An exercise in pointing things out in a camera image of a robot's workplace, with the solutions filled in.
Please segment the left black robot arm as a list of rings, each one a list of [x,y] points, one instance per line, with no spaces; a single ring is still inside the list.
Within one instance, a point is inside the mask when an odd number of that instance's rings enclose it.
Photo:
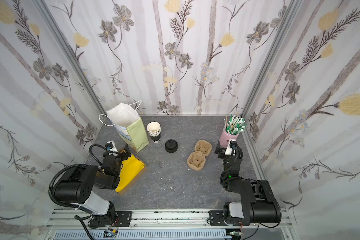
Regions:
[[[97,165],[73,164],[60,170],[51,180],[48,194],[56,205],[81,210],[86,217],[75,216],[85,230],[129,227],[131,211],[116,211],[114,203],[98,196],[93,187],[116,190],[121,182],[123,162],[131,157],[128,146],[120,152],[111,143],[101,146],[105,152]]]

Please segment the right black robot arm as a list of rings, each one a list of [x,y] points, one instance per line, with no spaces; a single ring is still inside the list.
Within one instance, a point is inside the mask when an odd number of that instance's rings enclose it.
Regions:
[[[281,207],[266,180],[245,179],[240,176],[243,151],[237,141],[227,147],[218,144],[215,154],[223,160],[224,170],[220,184],[227,191],[240,195],[239,202],[226,202],[222,213],[210,212],[213,226],[249,226],[250,224],[275,224],[282,220]]]

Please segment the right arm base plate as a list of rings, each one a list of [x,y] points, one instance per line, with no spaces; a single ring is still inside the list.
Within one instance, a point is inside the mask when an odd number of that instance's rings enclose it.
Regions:
[[[226,226],[224,222],[223,210],[211,210],[209,211],[209,218],[207,220],[211,227],[223,227]]]

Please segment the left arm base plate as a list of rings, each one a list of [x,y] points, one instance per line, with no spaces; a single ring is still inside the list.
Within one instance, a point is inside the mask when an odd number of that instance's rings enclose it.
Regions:
[[[128,228],[130,226],[132,220],[132,211],[116,211],[117,213],[117,223],[115,224],[116,227],[120,228]]]

